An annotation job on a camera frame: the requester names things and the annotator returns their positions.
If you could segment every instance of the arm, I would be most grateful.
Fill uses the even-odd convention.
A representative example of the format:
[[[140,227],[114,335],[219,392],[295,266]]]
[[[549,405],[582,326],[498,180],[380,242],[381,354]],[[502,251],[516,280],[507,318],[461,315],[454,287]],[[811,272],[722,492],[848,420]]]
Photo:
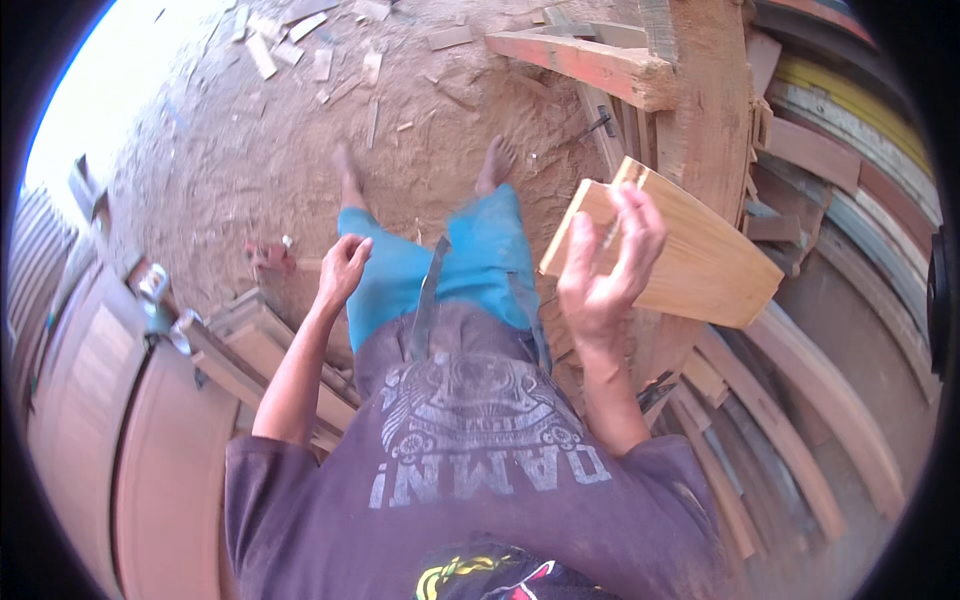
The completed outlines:
[[[349,233],[324,257],[317,298],[263,395],[254,436],[309,446],[330,329],[360,283],[372,246],[370,238]]]
[[[623,231],[616,266],[609,276],[593,274],[593,222],[579,212],[557,294],[584,363],[588,427],[612,456],[620,457],[650,439],[627,368],[622,322],[650,280],[666,228],[653,201],[635,186],[611,190],[610,197]]]

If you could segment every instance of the bare foot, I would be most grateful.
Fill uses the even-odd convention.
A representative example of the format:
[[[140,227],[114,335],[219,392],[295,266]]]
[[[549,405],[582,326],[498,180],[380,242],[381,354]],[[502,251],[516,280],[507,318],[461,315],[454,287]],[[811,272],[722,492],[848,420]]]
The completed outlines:
[[[477,184],[473,188],[477,196],[492,194],[496,186],[503,183],[510,174],[515,160],[514,145],[505,140],[503,135],[495,137],[490,143],[490,148],[487,149],[487,158],[483,161],[483,168],[480,169]]]
[[[353,163],[353,154],[346,141],[337,141],[330,160],[337,170],[337,177],[340,178],[341,206],[353,206],[369,212],[367,201],[363,197],[363,183],[360,181],[356,164]]]

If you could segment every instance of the blue shorts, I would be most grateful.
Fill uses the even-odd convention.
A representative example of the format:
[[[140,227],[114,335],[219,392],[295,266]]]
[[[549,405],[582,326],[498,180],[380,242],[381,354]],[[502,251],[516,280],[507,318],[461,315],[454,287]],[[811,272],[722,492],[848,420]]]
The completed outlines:
[[[534,291],[530,245],[520,222],[514,188],[504,183],[490,196],[477,200],[447,219],[451,250],[444,258],[436,302],[464,301],[490,312],[517,329],[530,329],[528,312],[517,302],[508,273],[529,291],[524,301],[540,299]],[[337,220],[340,235],[356,233],[373,238],[373,250],[363,278],[347,300],[350,345],[356,352],[378,327],[417,310],[420,285],[433,252],[389,233],[359,208],[344,208]]]

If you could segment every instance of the hand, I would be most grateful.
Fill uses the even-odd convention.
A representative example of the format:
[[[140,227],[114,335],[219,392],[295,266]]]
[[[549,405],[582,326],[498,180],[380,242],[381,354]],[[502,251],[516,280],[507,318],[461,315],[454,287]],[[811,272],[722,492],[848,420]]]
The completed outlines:
[[[364,265],[370,258],[373,239],[353,233],[341,237],[324,256],[320,271],[320,289],[314,307],[330,318],[336,317],[357,289]]]
[[[620,322],[647,286],[663,252],[666,227],[653,200],[631,183],[608,191],[622,231],[620,256],[609,276],[592,273],[597,240],[586,212],[573,216],[564,272],[557,283],[560,307],[574,344],[613,349],[622,339]]]

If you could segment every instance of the sawdust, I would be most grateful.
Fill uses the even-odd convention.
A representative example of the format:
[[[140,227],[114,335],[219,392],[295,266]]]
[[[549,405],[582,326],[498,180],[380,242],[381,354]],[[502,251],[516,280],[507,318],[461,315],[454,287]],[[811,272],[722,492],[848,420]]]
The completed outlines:
[[[264,82],[243,44],[230,42],[225,18],[202,56],[183,52],[175,77],[147,106],[110,185],[112,247],[116,256],[139,246],[172,275],[181,307],[210,314],[233,294],[254,286],[243,242],[295,240],[293,254],[322,256],[337,238],[339,188],[328,154],[342,136],[353,146],[365,176],[372,212],[389,231],[432,248],[444,217],[470,198],[491,139],[509,136],[520,150],[509,178],[535,261],[542,256],[582,178],[604,169],[588,139],[562,142],[587,125],[571,80],[487,51],[483,34],[532,26],[540,6],[485,0],[470,4],[405,1],[384,22],[358,25],[349,4],[302,39],[297,66],[281,64]],[[572,14],[609,18],[609,9],[578,3]],[[260,3],[252,13],[282,14],[281,4]],[[474,41],[432,52],[430,33],[453,27],[465,12]],[[208,35],[199,29],[197,38]],[[324,40],[333,39],[335,44]],[[334,50],[330,80],[312,80],[312,58]],[[356,86],[336,103],[315,98],[356,79],[363,58],[382,52],[376,87]],[[187,67],[196,60],[189,82]],[[518,84],[511,72],[546,85],[556,102]],[[460,102],[439,92],[423,75]],[[379,103],[373,149],[366,149],[368,103]],[[475,111],[462,105],[476,107]],[[414,127],[398,132],[398,126]],[[261,282],[271,306],[291,326],[302,321],[316,292],[316,273]],[[552,283],[540,281],[544,300]],[[346,314],[334,328],[328,360],[352,364]]]

